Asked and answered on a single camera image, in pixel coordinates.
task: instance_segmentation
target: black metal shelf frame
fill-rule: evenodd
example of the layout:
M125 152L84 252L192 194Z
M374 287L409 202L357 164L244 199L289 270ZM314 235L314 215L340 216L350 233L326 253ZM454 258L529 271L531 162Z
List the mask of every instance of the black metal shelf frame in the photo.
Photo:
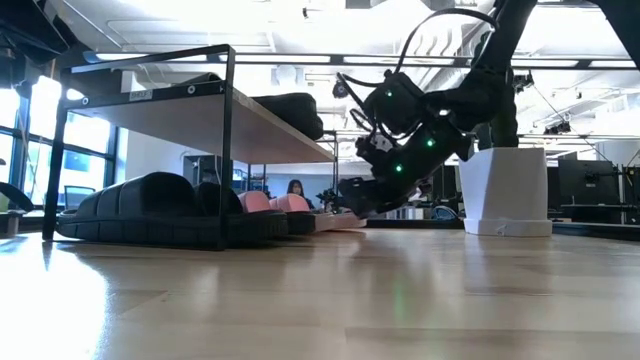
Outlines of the black metal shelf frame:
M65 149L63 143L64 129L67 122L67 114L78 109L87 109L100 106L124 105L146 101L163 101L170 99L180 99L193 96L218 95L224 96L223 108L223 128L222 128L222 186L221 189L231 188L231 120L233 108L233 78L235 71L236 51L230 45L214 45L196 49L173 51L148 56L105 61L97 64L81 65L64 69L60 74L60 84L62 93L69 89L72 74L87 73L97 70L111 70L127 66L137 66L149 63L158 63L174 59L183 59L191 56L206 56L207 59L217 59L218 54L227 54L225 79L217 82L177 86L166 89L154 89L147 91L134 91L129 93L113 94L111 96L85 97L81 100L69 101L62 99L58 104L56 115L56 130L52 141L51 166L49 170L49 184L45 201L44 225L42 238L52 241L56 227L58 188L60 186L60 174L62 171L62 157ZM228 197L220 194L220 239L216 244L217 250L226 248L228 235Z

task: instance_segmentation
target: shelf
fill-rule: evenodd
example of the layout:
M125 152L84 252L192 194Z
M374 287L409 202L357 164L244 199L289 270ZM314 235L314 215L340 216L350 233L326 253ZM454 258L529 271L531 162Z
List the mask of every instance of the shelf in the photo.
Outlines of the shelf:
M69 111L222 155L223 81L69 102ZM238 90L231 158L247 164L333 162L333 155Z

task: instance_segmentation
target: white planter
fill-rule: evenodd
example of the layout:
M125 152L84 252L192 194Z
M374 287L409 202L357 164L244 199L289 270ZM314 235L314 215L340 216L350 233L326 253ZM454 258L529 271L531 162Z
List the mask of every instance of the white planter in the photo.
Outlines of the white planter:
M548 237L544 149L494 148L460 162L467 233Z

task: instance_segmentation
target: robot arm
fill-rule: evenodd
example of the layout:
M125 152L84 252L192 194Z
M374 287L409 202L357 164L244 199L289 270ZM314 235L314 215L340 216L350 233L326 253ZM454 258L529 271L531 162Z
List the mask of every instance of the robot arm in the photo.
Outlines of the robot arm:
M371 134L358 139L356 147L358 156L372 165L374 179L354 178L338 185L354 213L366 218L398 208L453 153L463 161L468 160L473 137L465 132L490 121L500 110L511 57L536 4L537 0L498 0L492 22L495 31L458 88L423 94L404 73L398 72L403 55L396 72L387 71L383 83L356 82L375 86L364 102L346 84L350 79L339 75L372 128ZM597 0L596 4L640 65L640 45L634 43L634 22L640 20L640 2ZM394 145L389 151L374 145L378 131ZM393 138L401 134L408 138L404 145Z

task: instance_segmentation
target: person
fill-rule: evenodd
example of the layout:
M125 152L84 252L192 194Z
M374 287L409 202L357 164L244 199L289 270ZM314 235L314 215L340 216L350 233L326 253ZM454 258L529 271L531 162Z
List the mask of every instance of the person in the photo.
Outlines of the person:
M307 199L304 196L304 189L302 188L302 183L300 180L293 179L289 181L289 187L287 188L287 194L296 194L302 196L309 205L309 209L315 209L311 200Z

